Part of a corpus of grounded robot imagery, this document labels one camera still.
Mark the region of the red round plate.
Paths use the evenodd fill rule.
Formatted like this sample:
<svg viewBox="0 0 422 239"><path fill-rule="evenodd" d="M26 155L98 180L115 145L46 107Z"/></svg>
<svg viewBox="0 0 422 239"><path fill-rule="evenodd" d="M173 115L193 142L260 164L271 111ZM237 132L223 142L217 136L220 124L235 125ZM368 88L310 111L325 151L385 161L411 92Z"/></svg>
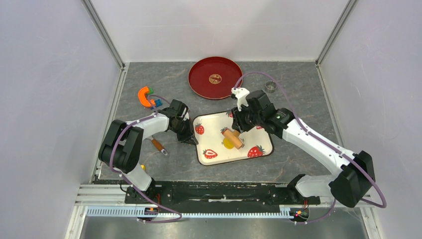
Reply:
<svg viewBox="0 0 422 239"><path fill-rule="evenodd" d="M191 89L200 97L221 100L230 97L243 72L238 64L224 57L207 57L196 62L188 73Z"/></svg>

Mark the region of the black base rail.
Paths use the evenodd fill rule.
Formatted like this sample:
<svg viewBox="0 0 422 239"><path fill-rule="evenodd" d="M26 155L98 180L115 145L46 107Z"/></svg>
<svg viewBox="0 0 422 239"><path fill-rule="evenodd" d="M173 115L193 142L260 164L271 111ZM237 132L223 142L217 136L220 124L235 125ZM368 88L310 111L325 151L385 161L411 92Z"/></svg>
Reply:
<svg viewBox="0 0 422 239"><path fill-rule="evenodd" d="M145 204L147 212L276 213L280 205L319 205L318 196L304 197L288 183L154 181L142 197L132 187L125 204Z"/></svg>

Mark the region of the yellow dough ball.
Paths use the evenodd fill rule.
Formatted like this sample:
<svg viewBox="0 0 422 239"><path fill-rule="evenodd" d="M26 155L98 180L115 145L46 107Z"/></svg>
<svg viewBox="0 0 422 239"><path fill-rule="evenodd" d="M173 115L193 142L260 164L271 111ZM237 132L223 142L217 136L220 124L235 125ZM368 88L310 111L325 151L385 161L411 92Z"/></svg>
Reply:
<svg viewBox="0 0 422 239"><path fill-rule="evenodd" d="M230 142L230 140L228 140L227 138L225 138L223 141L222 141L222 144L223 144L223 146L225 147L225 148L227 148L227 149L233 149L234 148L234 145Z"/></svg>

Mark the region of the white strawberry tray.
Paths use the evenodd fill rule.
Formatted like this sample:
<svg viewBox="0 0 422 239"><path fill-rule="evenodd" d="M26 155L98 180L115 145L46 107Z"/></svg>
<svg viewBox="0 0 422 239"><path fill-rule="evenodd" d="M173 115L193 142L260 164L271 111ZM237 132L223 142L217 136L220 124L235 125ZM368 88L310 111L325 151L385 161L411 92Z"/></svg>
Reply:
<svg viewBox="0 0 422 239"><path fill-rule="evenodd" d="M271 155L271 136L260 126L240 133L232 129L230 112L198 116L193 120L200 164L211 166Z"/></svg>

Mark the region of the blue toy block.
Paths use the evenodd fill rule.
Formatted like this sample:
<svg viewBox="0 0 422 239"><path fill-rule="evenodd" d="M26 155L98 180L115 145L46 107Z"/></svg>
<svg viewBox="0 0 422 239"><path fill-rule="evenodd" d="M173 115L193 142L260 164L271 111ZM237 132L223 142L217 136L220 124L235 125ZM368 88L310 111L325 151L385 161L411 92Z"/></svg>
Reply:
<svg viewBox="0 0 422 239"><path fill-rule="evenodd" d="M154 93L153 89L148 87L148 92L146 93L146 99L150 103L150 107L149 107L150 109L159 108L163 105L161 99L155 99L154 97L150 96L153 93Z"/></svg>

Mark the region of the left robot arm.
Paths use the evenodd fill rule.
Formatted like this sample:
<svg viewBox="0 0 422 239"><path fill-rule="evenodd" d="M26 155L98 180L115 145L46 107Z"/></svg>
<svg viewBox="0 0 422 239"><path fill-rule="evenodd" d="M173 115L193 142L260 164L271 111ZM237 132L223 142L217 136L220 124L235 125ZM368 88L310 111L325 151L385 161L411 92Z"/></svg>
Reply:
<svg viewBox="0 0 422 239"><path fill-rule="evenodd" d="M142 119L114 120L99 149L99 160L136 187L137 197L144 203L155 200L156 190L151 186L153 178L139 163L142 142L169 130L176 134L180 143L198 144L188 106L181 101L172 100L167 108Z"/></svg>

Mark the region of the orange curved toy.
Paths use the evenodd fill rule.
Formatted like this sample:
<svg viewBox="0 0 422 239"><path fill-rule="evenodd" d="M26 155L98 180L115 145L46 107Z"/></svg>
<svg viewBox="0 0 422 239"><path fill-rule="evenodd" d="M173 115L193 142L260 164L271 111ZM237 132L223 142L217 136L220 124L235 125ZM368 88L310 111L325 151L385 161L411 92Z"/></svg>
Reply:
<svg viewBox="0 0 422 239"><path fill-rule="evenodd" d="M138 94L137 94L137 96L138 96L138 99L139 99L140 103L141 103L144 107L146 107L146 108L150 108L150 107L152 107L152 106L153 106L153 102L151 103L151 102L147 99L147 96L148 96L149 94L150 94L150 88L149 88L148 86L145 86L145 87L141 88L141 89L138 91Z"/></svg>

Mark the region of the wooden dough roller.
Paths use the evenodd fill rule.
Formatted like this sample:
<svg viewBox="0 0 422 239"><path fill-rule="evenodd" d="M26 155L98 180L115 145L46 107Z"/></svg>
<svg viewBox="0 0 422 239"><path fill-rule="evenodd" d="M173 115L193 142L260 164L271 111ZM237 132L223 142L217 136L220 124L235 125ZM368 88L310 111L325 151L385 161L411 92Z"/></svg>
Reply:
<svg viewBox="0 0 422 239"><path fill-rule="evenodd" d="M224 139L227 138L234 145L235 149L241 149L244 147L244 142L240 139L240 133L235 130L225 129L222 133Z"/></svg>

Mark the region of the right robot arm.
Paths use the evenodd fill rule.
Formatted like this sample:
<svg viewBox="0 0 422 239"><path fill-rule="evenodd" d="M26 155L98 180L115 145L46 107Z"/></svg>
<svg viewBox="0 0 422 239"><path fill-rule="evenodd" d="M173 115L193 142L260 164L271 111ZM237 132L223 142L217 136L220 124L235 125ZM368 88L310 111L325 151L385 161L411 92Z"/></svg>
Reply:
<svg viewBox="0 0 422 239"><path fill-rule="evenodd" d="M354 208L366 202L366 193L374 187L375 172L372 156L365 151L355 153L328 140L311 129L286 108L276 109L262 90L249 92L233 88L237 100L231 109L232 129L239 133L261 127L267 133L289 142L321 163L329 172L323 176L299 176L287 190L293 203L306 197L334 197L342 205Z"/></svg>

